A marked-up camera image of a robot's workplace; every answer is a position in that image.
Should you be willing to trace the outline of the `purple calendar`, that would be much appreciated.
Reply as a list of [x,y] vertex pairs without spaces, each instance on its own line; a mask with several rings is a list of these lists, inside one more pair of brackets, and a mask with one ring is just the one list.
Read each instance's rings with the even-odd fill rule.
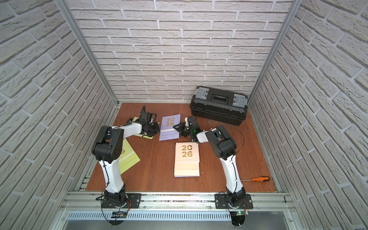
[[199,177],[199,175],[175,175],[175,178]]
[[180,118],[180,114],[162,117],[159,141],[175,140],[179,138],[179,132],[173,127],[180,124]]

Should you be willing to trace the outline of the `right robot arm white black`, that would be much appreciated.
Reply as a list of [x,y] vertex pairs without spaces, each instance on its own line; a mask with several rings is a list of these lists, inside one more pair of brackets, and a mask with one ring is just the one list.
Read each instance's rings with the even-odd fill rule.
[[192,142],[208,142],[217,158],[220,159],[225,177],[228,202],[235,206],[241,202],[246,191],[240,180],[236,165],[237,144],[224,126],[218,126],[208,131],[199,128],[195,117],[187,117],[185,122],[174,125],[173,129],[179,135],[189,137]]

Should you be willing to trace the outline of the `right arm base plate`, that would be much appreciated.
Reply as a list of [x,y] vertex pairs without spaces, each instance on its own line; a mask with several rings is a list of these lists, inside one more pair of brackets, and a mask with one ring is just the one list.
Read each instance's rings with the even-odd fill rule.
[[230,195],[220,192],[214,195],[216,209],[253,209],[253,202],[250,194],[245,194],[237,203],[232,201]]

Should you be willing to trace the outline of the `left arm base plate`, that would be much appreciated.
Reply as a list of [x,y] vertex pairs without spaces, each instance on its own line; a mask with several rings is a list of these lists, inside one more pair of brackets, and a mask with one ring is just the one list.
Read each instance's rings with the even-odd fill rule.
[[103,209],[122,208],[138,209],[140,206],[141,193],[124,193],[122,195],[108,193],[103,196],[101,207]]

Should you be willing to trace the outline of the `green calendar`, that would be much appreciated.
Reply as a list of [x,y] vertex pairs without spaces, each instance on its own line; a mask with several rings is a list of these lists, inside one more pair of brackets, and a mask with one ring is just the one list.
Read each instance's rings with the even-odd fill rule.
[[[133,121],[133,122],[135,122],[137,119],[138,119],[138,117],[134,117],[134,118],[132,119],[132,121]],[[150,140],[152,140],[152,139],[153,139],[154,134],[153,134],[153,135],[151,135],[151,136],[148,136],[148,133],[147,133],[147,132],[145,132],[144,134],[135,134],[135,136],[137,136],[137,137],[142,137],[142,138],[146,138],[146,139],[150,139]]]
[[119,157],[119,169],[120,174],[123,174],[127,170],[129,170],[131,167],[133,167],[135,164],[140,162],[139,156],[136,154],[136,152],[131,147],[125,147],[122,150],[122,153]]

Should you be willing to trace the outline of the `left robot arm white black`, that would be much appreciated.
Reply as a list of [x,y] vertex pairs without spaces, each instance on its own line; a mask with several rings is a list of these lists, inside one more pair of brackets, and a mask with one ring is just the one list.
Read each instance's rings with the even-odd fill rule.
[[153,137],[160,132],[157,114],[149,113],[142,108],[140,116],[135,121],[120,126],[102,126],[92,147],[92,154],[99,162],[106,187],[98,200],[111,202],[114,206],[123,206],[127,202],[125,184],[121,178],[119,157],[123,142],[134,135]]

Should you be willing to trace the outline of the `beige calendar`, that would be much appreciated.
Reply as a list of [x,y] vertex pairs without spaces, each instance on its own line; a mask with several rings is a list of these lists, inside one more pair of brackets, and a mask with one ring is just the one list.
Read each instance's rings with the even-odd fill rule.
[[175,175],[199,175],[199,146],[195,142],[177,142],[175,145]]

